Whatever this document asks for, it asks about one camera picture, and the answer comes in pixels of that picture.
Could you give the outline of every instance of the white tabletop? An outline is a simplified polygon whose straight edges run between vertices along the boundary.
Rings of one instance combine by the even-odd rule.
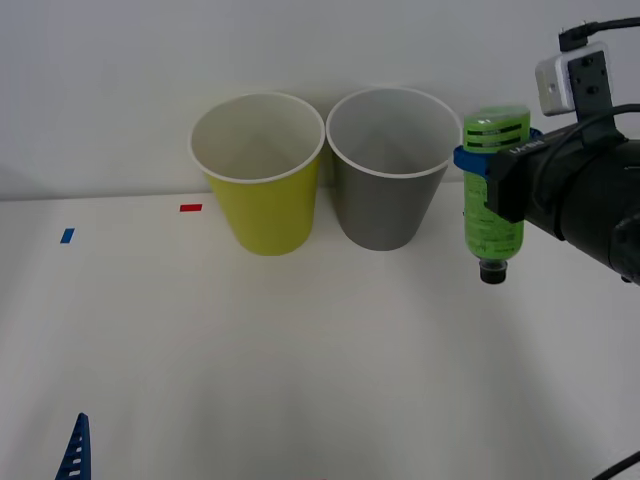
[[[460,184],[387,253],[327,195],[276,258],[211,195],[0,204],[0,479],[53,479],[80,411],[94,479],[587,479],[640,449],[636,286],[532,226],[482,284]]]

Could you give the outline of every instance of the black cable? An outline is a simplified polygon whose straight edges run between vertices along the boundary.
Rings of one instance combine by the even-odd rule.
[[[547,156],[540,162],[538,168],[536,169],[536,173],[533,175],[533,183],[531,185],[531,191],[533,192],[533,203],[543,212],[548,212],[548,208],[544,205],[544,201],[540,198],[540,183],[542,183],[542,179],[544,177],[547,168],[549,167],[549,163],[556,157],[558,152],[564,147],[573,137],[580,133],[587,127],[590,127],[594,123],[598,123],[601,120],[604,120],[609,117],[615,117],[616,115],[622,115],[623,113],[640,113],[640,103],[628,103],[626,105],[618,105],[616,107],[611,107],[608,110],[604,110],[601,113],[597,113],[582,122],[576,124],[571,130],[563,135],[563,137],[553,144]]]
[[[619,20],[609,20],[608,22],[590,22],[584,25],[578,25],[558,35],[560,51],[570,52],[571,50],[584,47],[588,42],[587,39],[598,32],[631,27],[640,27],[640,17],[621,18]]]
[[[621,18],[620,20],[609,20],[608,22],[596,22],[592,27],[593,35],[596,32],[605,30],[618,30],[620,28],[640,27],[640,17]]]
[[[640,462],[640,452],[636,452],[630,457],[625,458],[621,462],[616,463],[613,467],[607,468],[600,475],[593,477],[593,480],[609,480],[616,475],[624,472],[625,470],[633,467],[636,463]]]

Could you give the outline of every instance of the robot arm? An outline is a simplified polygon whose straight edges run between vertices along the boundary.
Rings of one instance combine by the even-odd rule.
[[[545,115],[575,111],[578,123],[489,159],[486,206],[510,222],[528,220],[640,285],[640,141],[614,117],[607,50],[587,37],[640,26],[640,18],[590,23],[560,34],[561,55],[536,68]]]

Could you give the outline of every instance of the white wall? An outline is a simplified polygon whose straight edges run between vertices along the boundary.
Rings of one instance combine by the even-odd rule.
[[[404,84],[459,113],[525,102],[555,128],[570,118],[540,118],[533,69],[556,33],[639,13],[638,0],[4,0],[0,198],[203,191],[190,126],[254,90],[325,115],[360,86]],[[614,100],[637,100],[640,31],[600,38]]]

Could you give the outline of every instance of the blue plastic object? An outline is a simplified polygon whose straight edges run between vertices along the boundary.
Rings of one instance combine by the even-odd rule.
[[[75,228],[66,228],[64,233],[62,234],[60,243],[71,243],[71,238],[73,237],[73,232],[75,231]]]
[[[542,135],[540,130],[532,128],[529,130],[529,138],[536,138]],[[457,147],[453,151],[453,163],[460,170],[480,175],[487,179],[487,160],[491,158],[493,153],[471,153],[465,151],[462,146]]]
[[[89,439],[89,417],[78,415],[71,440],[58,469],[56,480],[91,480],[91,441]]]

